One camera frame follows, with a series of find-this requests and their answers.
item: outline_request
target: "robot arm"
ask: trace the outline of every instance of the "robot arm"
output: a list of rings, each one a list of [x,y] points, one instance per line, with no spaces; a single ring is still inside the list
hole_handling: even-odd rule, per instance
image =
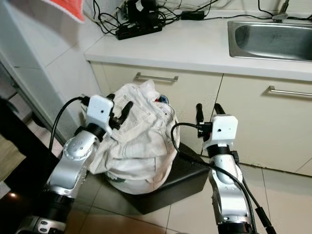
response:
[[[217,115],[213,116],[212,122],[203,122],[201,104],[196,108],[198,137],[204,137],[203,148],[208,151],[208,166],[212,168],[208,177],[213,188],[214,215],[219,234],[257,234],[250,192],[238,166],[238,154],[230,150],[238,121],[234,116],[225,114],[216,103],[214,108]],[[267,233],[276,234],[263,208],[258,204],[255,210]]]
[[[87,169],[103,136],[119,129],[133,105],[129,102],[120,118],[114,117],[114,95],[92,96],[87,111],[87,127],[80,127],[63,148],[62,158],[51,173],[31,216],[21,223],[18,234],[62,234],[71,206],[78,195]]]

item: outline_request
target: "stainless steel sink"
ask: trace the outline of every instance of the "stainless steel sink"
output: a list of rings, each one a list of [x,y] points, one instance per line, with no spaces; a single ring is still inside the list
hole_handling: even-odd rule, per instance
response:
[[[312,61],[312,25],[228,22],[231,57]]]

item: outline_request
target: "charger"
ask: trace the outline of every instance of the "charger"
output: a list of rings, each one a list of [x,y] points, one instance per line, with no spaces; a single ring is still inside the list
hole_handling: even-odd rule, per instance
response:
[[[182,11],[181,13],[181,20],[203,20],[204,18],[204,11]]]

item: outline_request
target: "tiled floor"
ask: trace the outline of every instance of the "tiled floor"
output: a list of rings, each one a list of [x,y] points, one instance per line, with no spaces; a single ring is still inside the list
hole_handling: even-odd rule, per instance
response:
[[[39,127],[33,120],[30,120],[27,123],[27,127],[36,135],[36,137],[41,140],[41,142],[46,147],[49,147],[51,133],[47,129]],[[54,138],[52,153],[58,157],[62,150],[62,145]]]
[[[245,179],[278,234],[310,233],[312,178],[242,166]],[[146,215],[101,175],[89,174],[67,222],[67,234],[217,234],[209,181],[204,190]],[[257,219],[257,229],[265,234]]]

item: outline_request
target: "faucet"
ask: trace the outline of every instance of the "faucet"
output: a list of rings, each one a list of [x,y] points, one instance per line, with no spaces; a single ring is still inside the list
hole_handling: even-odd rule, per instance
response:
[[[272,19],[274,22],[276,23],[282,23],[283,20],[288,18],[288,14],[286,13],[286,10],[288,8],[289,5],[289,0],[285,0],[285,2],[282,5],[282,8],[280,9],[280,11],[278,12],[278,14],[276,16],[273,16]]]

